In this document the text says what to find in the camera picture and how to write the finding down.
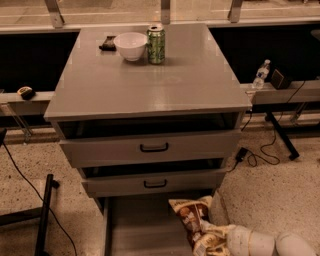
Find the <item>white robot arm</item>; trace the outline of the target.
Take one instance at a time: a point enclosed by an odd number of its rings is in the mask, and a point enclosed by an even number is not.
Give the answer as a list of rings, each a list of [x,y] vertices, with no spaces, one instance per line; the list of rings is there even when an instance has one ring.
[[[239,225],[210,226],[204,238],[201,256],[319,256],[292,232],[274,237]]]

